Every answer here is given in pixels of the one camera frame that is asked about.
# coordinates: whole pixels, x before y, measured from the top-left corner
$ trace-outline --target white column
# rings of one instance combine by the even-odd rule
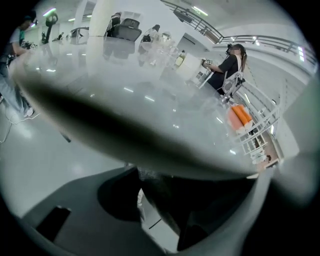
[[[90,37],[103,37],[114,14],[115,0],[97,0],[89,26]]]
[[[75,20],[73,23],[73,29],[81,27],[82,18],[85,13],[87,2],[88,2],[88,0],[82,0],[82,2],[79,4],[78,8],[76,9]]]

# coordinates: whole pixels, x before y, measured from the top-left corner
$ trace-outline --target white floor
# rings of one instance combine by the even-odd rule
[[[15,113],[0,104],[0,141]],[[18,116],[11,121],[17,122]],[[0,189],[10,211],[22,217],[62,185],[79,178],[123,167],[114,158],[71,141],[40,114],[33,120],[12,125],[0,144]]]

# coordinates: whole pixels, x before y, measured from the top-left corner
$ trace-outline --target woman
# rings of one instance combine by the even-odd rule
[[[214,72],[208,80],[208,83],[221,95],[225,94],[222,89],[225,78],[229,78],[239,70],[237,56],[241,59],[240,71],[243,72],[247,61],[247,53],[246,49],[241,44],[235,44],[231,49],[230,55],[219,66],[213,64],[203,65],[205,68],[209,68]]]
[[[114,15],[111,16],[111,20],[109,22],[108,27],[106,28],[106,32],[104,36],[112,37],[113,28],[115,25],[121,23],[121,12],[116,12]]]
[[[155,40],[156,36],[158,35],[159,29],[160,29],[160,25],[157,24],[153,28],[150,28],[149,30],[147,30],[142,37],[141,43],[142,42],[152,43]]]

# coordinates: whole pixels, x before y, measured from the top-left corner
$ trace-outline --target black shirt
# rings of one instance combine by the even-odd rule
[[[230,56],[226,58],[221,65],[219,65],[219,69],[221,69],[223,73],[214,72],[214,74],[208,80],[208,83],[216,90],[220,89],[224,84],[226,72],[226,78],[228,78],[239,70],[237,57],[233,54],[230,54]]]

